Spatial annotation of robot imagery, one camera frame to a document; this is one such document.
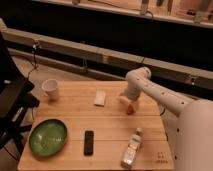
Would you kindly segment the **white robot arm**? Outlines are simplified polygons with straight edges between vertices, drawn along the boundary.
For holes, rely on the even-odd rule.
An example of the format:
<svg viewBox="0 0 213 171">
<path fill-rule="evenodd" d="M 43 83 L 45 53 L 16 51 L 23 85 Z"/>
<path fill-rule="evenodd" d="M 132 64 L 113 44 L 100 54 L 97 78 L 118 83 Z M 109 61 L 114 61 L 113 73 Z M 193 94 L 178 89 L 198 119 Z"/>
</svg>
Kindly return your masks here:
<svg viewBox="0 0 213 171">
<path fill-rule="evenodd" d="M 120 98 L 136 102 L 146 93 L 179 120 L 176 134 L 175 171 L 213 171 L 213 101 L 187 97 L 150 80 L 151 71 L 129 71 Z"/>
</svg>

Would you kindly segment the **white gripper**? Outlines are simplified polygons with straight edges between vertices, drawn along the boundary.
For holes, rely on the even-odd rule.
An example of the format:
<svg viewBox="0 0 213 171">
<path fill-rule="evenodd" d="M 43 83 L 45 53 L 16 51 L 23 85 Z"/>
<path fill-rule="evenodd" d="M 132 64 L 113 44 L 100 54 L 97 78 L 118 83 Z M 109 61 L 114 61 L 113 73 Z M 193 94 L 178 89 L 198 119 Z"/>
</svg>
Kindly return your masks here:
<svg viewBox="0 0 213 171">
<path fill-rule="evenodd" d="M 124 90 L 124 95 L 126 97 L 122 96 L 122 95 L 118 97 L 118 100 L 120 101 L 120 103 L 127 105 L 127 104 L 129 104 L 128 99 L 130 99 L 131 101 L 134 101 L 132 103 L 132 107 L 133 107 L 134 111 L 137 111 L 139 108 L 139 101 L 137 99 L 140 97 L 140 91 L 136 88 L 127 87 Z"/>
</svg>

